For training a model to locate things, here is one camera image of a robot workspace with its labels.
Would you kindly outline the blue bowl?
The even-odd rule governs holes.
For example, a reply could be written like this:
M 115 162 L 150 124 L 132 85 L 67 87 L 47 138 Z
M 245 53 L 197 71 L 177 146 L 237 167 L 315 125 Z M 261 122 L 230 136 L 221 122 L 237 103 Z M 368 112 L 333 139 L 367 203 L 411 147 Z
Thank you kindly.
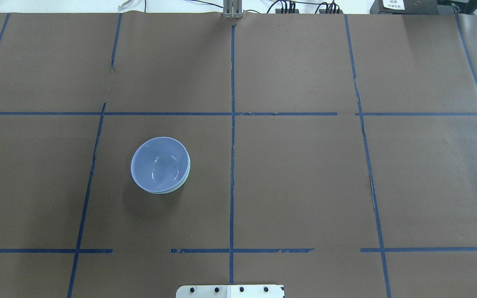
M 130 164 L 133 181 L 151 194 L 170 194 L 187 181 L 191 160 L 186 147 L 171 137 L 156 137 L 135 151 Z

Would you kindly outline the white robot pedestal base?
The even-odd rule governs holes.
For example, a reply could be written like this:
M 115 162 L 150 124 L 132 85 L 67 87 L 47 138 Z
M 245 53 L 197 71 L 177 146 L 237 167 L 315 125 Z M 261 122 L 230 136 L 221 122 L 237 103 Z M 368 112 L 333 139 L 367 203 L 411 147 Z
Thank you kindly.
M 284 298 L 284 286 L 276 284 L 184 285 L 176 298 Z

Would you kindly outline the green bowl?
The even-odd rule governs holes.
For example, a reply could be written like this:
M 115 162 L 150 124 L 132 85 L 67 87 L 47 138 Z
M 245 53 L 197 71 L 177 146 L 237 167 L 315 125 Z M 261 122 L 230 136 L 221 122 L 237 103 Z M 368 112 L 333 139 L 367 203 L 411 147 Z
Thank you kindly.
M 178 190 L 187 181 L 190 168 L 190 160 L 182 164 L 167 161 L 163 165 L 157 166 L 157 169 L 152 172 L 152 178 L 157 183 L 153 193 L 170 194 Z

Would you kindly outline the black orange power strip far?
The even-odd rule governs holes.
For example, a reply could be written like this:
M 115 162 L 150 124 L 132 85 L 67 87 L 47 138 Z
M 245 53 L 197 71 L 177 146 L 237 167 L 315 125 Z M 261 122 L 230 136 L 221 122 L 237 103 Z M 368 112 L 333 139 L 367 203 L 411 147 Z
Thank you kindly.
M 294 1 L 278 1 L 281 4 L 280 8 L 274 8 L 276 14 L 299 14 L 297 3 Z

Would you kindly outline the black computer box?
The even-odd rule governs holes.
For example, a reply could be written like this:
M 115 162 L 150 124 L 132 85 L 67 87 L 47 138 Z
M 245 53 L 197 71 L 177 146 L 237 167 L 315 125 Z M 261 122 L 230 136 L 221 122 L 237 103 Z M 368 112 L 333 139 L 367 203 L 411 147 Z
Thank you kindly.
M 375 0 L 370 14 L 453 15 L 456 8 L 441 5 L 437 0 Z

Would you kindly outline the aluminium frame post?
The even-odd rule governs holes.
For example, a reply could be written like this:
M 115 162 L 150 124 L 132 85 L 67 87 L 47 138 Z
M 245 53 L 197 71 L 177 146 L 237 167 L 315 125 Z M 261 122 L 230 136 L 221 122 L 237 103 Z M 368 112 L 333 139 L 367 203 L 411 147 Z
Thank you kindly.
M 244 10 L 242 8 L 242 0 L 224 0 L 223 1 L 223 18 L 224 19 L 242 19 Z

